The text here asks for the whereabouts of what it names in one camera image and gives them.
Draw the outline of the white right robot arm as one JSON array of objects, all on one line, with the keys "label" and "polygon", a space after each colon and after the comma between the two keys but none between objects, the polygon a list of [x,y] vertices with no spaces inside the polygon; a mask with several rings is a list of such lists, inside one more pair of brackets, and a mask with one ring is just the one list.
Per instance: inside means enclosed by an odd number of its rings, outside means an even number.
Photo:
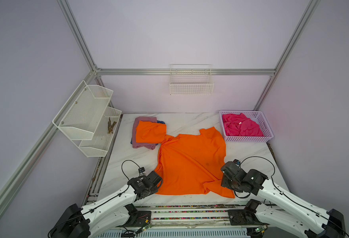
[{"label": "white right robot arm", "polygon": [[341,212],[317,207],[277,185],[262,172],[245,172],[239,160],[229,161],[222,168],[221,186],[236,192],[247,192],[274,203],[280,211],[251,199],[244,212],[260,223],[276,226],[299,238],[347,238]]}]

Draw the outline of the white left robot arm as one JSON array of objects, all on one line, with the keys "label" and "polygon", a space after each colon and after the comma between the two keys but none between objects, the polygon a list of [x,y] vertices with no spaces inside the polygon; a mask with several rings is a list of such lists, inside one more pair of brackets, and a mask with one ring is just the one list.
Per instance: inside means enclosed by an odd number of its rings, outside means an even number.
[{"label": "white left robot arm", "polygon": [[66,208],[56,225],[48,232],[49,238],[95,238],[110,229],[138,227],[142,232],[149,224],[150,211],[138,211],[134,202],[158,192],[163,179],[152,171],[149,175],[131,178],[115,193],[94,203]]}]

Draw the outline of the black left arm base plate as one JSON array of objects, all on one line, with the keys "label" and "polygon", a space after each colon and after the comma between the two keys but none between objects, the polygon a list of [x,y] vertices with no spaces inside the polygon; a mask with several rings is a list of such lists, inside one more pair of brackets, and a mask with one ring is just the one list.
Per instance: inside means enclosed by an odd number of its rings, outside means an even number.
[{"label": "black left arm base plate", "polygon": [[142,227],[151,220],[152,212],[148,210],[137,210],[130,213],[129,219],[123,227]]}]

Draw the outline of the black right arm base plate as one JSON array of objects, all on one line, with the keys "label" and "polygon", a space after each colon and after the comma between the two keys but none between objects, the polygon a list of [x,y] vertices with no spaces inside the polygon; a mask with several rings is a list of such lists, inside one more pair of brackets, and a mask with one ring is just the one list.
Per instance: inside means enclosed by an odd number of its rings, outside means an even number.
[{"label": "black right arm base plate", "polygon": [[228,217],[231,226],[264,225],[264,223],[257,219],[253,212],[244,209],[228,210]]}]

